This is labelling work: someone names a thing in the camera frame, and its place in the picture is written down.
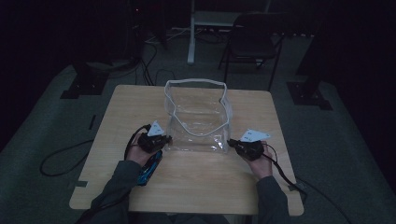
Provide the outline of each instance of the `table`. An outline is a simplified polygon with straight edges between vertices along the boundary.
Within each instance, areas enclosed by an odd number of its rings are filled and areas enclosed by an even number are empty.
[[[265,1],[264,12],[268,12],[272,0]],[[191,0],[190,44],[187,64],[194,64],[195,59],[195,25],[232,27],[240,12],[216,12],[195,10],[195,0]]]
[[[276,115],[271,93],[228,90],[233,107],[231,138],[253,129],[272,135],[268,144],[276,149],[286,176],[295,182],[290,158]],[[110,100],[79,181],[70,200],[73,209],[87,209],[123,159],[132,133],[158,120],[166,128],[163,87],[119,85]],[[274,167],[274,177],[285,191],[291,216],[304,208],[300,194]],[[131,192],[130,210],[142,212],[254,215],[258,213],[256,179],[248,165],[230,148],[227,154],[203,151],[165,151],[163,160],[145,187]]]

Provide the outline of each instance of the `chair backrest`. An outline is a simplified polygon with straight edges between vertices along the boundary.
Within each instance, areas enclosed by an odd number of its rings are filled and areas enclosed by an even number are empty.
[[[287,32],[286,13],[265,13],[259,11],[240,14],[233,22],[233,30],[244,30],[253,35],[272,35]]]

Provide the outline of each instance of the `transparent bag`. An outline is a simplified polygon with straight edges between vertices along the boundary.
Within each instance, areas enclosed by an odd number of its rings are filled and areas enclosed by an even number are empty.
[[[233,115],[227,86],[209,79],[169,80],[165,85],[167,150],[226,153]]]

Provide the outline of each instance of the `dark long sleeve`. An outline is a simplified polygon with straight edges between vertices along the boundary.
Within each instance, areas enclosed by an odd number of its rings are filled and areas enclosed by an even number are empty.
[[[288,198],[273,176],[257,182],[259,224],[290,223]]]
[[[91,203],[91,210],[105,204],[114,203],[136,186],[141,167],[134,161],[119,161],[113,176],[103,192]],[[121,203],[95,214],[89,223],[128,223],[129,196]]]

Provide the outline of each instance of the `person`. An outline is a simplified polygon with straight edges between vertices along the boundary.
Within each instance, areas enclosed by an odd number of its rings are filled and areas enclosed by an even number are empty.
[[[125,161],[119,161],[103,192],[92,200],[90,214],[83,214],[78,223],[134,223],[134,224],[228,224],[222,215],[165,213],[129,213],[129,193],[137,185],[140,169],[156,152],[147,153],[132,144]],[[264,154],[272,158],[264,145]],[[272,176],[272,162],[261,156],[255,161],[244,159],[258,177],[256,184],[259,197],[259,224],[290,223],[288,199]]]

